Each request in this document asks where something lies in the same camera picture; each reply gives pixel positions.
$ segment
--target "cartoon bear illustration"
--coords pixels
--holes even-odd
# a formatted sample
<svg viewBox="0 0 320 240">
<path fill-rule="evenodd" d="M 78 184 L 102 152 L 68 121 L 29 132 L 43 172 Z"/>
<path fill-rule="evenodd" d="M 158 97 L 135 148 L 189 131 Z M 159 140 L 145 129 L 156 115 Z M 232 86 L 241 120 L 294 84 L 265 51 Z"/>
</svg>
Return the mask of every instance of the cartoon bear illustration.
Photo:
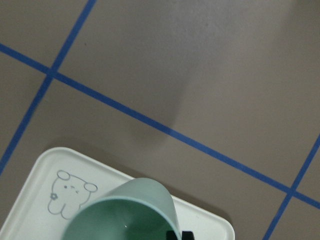
<svg viewBox="0 0 320 240">
<path fill-rule="evenodd" d="M 85 204 L 91 193 L 98 190 L 93 183 L 59 170 L 52 184 L 48 210 L 50 213 L 61 214 L 64 219 L 70 219 Z"/>
</svg>

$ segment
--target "black object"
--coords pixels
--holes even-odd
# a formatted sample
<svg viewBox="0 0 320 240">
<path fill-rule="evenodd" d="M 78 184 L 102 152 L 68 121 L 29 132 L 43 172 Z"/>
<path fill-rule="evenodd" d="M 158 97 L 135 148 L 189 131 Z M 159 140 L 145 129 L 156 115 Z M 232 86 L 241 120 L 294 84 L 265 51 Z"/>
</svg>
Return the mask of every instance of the black object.
<svg viewBox="0 0 320 240">
<path fill-rule="evenodd" d="M 182 240 L 195 240 L 194 233 L 192 231 L 182 231 Z"/>
<path fill-rule="evenodd" d="M 166 240 L 177 240 L 175 232 L 167 231 Z M 195 240 L 194 233 L 192 231 L 182 231 L 182 240 Z"/>
</svg>

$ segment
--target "bear ear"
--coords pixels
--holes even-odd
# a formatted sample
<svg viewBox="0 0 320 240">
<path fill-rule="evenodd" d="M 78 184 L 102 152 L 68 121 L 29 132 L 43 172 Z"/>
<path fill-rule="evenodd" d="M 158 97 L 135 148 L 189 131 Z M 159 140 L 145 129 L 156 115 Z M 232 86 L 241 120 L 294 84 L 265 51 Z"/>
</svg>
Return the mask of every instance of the bear ear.
<svg viewBox="0 0 320 240">
<path fill-rule="evenodd" d="M 58 175 L 58 178 L 60 178 L 62 180 L 69 180 L 70 179 L 70 174 L 67 173 L 66 171 L 59 170 L 56 174 Z"/>
<path fill-rule="evenodd" d="M 98 190 L 98 187 L 96 185 L 94 185 L 93 183 L 86 182 L 84 184 L 84 189 L 91 192 L 91 193 L 94 193 L 95 191 Z"/>
</svg>

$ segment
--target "white tray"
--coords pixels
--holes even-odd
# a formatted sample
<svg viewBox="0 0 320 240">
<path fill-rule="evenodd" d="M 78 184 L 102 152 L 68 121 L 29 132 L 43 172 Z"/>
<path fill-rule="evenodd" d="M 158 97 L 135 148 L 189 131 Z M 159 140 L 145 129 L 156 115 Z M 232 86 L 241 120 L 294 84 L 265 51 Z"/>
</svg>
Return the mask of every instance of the white tray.
<svg viewBox="0 0 320 240">
<path fill-rule="evenodd" d="M 75 195 L 72 199 L 69 196 L 68 199 L 60 196 L 59 199 L 53 200 L 56 196 L 52 195 L 52 189 L 60 184 L 57 174 L 59 171 L 70 174 L 70 181 L 75 188 L 82 187 L 80 195 Z M 58 240 L 69 222 L 68 218 L 79 207 L 131 179 L 133 177 L 72 149 L 49 149 L 39 156 L 33 166 L 0 231 L 0 239 Z M 88 191 L 84 188 L 86 182 L 96 187 L 89 184 Z M 234 229 L 228 221 L 175 196 L 172 197 L 180 229 L 192 231 L 195 240 L 235 239 Z"/>
</svg>

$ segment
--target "floor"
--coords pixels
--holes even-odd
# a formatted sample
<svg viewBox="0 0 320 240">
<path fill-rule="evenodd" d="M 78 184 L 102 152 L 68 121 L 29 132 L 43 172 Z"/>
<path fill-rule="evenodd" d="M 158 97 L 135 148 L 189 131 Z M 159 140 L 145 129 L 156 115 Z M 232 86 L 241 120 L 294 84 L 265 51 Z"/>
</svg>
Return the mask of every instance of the floor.
<svg viewBox="0 0 320 240">
<path fill-rule="evenodd" d="M 0 224 L 69 147 L 227 219 L 320 239 L 320 2 L 0 3 Z"/>
</svg>

